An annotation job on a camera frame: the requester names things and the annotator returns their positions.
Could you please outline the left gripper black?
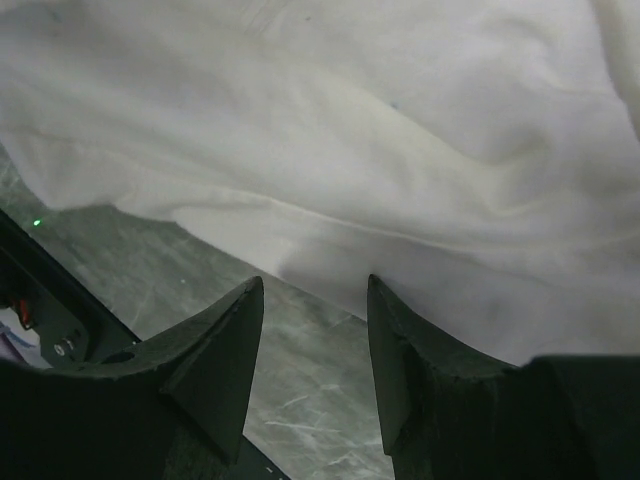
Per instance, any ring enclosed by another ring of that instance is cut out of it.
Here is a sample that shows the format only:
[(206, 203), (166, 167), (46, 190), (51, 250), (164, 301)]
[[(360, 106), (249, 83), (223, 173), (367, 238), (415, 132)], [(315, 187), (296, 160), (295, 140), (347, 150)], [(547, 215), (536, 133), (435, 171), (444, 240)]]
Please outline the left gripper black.
[(8, 215), (1, 215), (1, 309), (17, 316), (11, 336), (30, 334), (53, 367), (99, 363), (139, 338)]

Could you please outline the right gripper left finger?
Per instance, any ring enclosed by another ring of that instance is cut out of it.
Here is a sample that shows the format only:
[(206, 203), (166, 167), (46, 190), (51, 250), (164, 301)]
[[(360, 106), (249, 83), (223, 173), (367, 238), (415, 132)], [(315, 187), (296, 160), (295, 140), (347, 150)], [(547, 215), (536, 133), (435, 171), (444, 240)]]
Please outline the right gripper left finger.
[(99, 363), (3, 362), (2, 477), (225, 477), (240, 451), (263, 315), (254, 277)]

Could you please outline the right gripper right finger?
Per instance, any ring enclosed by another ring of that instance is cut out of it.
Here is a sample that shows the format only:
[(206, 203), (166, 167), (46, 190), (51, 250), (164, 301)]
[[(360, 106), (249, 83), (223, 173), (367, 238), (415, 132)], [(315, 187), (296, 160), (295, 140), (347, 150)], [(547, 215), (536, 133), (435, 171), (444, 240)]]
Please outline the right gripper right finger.
[(639, 360), (512, 366), (415, 313), (380, 278), (368, 339), (384, 452), (399, 479), (635, 479)]

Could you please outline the cream white t shirt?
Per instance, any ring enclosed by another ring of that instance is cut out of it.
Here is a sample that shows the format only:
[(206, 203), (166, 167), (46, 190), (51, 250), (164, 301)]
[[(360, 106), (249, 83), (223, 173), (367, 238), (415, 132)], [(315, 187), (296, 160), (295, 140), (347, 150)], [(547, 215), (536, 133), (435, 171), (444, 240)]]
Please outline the cream white t shirt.
[(1, 142), (355, 315), (639, 349), (635, 1), (5, 1)]

